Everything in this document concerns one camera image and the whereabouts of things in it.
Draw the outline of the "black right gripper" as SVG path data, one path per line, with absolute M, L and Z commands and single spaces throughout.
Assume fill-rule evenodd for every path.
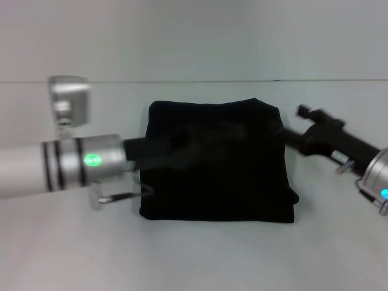
M 345 122 L 342 120 L 323 119 L 320 109 L 313 110 L 301 104 L 296 110 L 296 116 L 311 120 L 313 125 L 303 135 L 287 127 L 279 127 L 274 134 L 285 145 L 299 149 L 303 155 L 321 155 L 333 160 L 332 153 L 340 152 L 353 161 L 352 172 L 362 176 L 380 152 L 379 148 L 344 131 Z

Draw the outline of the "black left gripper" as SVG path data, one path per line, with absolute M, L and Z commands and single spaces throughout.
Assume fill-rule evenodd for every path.
M 219 151 L 200 144 L 244 141 L 248 133 L 243 125 L 228 122 L 191 124 L 178 133 L 126 139 L 122 142 L 126 159 L 135 170 L 172 169 L 216 161 Z

